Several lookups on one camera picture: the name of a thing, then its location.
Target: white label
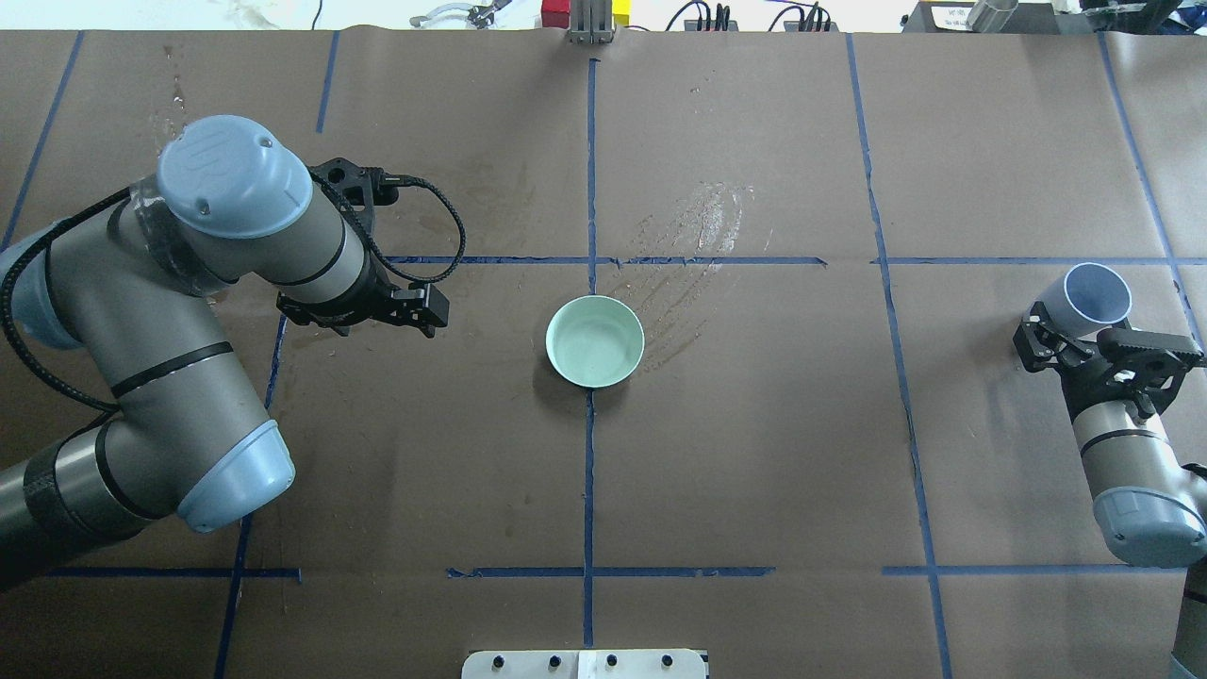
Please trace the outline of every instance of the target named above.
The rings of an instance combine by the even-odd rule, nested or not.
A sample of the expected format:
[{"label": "white label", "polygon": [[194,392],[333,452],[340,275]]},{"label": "white label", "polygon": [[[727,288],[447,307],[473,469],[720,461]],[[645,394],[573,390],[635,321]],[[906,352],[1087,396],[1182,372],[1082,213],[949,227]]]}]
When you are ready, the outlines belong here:
[{"label": "white label", "polygon": [[945,30],[968,30],[970,7],[931,7],[934,25]]}]

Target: yellow object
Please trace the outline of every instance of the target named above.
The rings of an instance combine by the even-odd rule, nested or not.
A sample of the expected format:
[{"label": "yellow object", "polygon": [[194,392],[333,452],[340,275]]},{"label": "yellow object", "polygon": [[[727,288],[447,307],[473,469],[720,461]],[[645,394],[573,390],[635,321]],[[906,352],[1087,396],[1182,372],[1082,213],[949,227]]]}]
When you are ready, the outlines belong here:
[{"label": "yellow object", "polygon": [[612,0],[612,16],[616,17],[616,25],[629,25],[631,13],[632,0]]}]

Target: red object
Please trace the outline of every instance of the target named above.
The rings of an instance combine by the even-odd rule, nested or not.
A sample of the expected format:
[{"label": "red object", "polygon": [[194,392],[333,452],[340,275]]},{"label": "red object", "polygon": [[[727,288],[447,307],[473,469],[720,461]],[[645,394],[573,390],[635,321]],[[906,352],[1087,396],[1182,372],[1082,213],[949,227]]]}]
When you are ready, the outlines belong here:
[{"label": "red object", "polygon": [[541,25],[570,28],[570,0],[542,0]]}]

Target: mint green bowl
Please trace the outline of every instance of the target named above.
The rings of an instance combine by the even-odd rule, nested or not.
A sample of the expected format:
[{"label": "mint green bowl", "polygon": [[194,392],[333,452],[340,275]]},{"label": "mint green bowl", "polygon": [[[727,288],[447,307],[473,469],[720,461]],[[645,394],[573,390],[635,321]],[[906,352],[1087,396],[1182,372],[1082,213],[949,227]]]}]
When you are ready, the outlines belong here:
[{"label": "mint green bowl", "polygon": [[544,351],[562,377],[599,390],[632,375],[646,351],[646,332],[624,302],[588,294],[566,302],[553,314]]}]

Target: gray robot arm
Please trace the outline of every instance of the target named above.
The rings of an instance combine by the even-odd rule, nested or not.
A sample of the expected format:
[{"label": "gray robot arm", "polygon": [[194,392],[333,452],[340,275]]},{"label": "gray robot arm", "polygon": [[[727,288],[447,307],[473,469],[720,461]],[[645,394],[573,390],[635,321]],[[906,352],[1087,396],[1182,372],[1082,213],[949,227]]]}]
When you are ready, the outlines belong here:
[{"label": "gray robot arm", "polygon": [[[116,205],[52,230],[36,257],[27,250],[46,233],[4,252],[17,320],[52,347],[86,346],[119,415],[0,472],[0,589],[173,513],[214,531],[292,484],[276,423],[206,294],[256,273],[296,322],[346,333],[373,317],[428,335],[447,324],[448,300],[433,285],[389,281],[367,235],[371,197],[357,216],[346,181],[328,181],[343,180],[343,166],[361,177],[369,169],[332,163],[338,174],[311,174],[258,123],[204,118],[164,148],[158,172],[129,199],[115,194]],[[381,183],[371,188],[389,192]]]},{"label": "gray robot arm", "polygon": [[[1207,365],[1189,336],[1133,329],[1124,310],[1108,323],[1103,271],[1081,291],[1067,289],[1079,264],[1028,310],[1014,346],[1028,373],[1055,370],[1094,497],[1094,517],[1110,552],[1132,566],[1186,568],[1170,679],[1207,679],[1207,469],[1179,467],[1161,425],[1186,374]],[[1097,332],[1097,341],[1081,335]]]}]

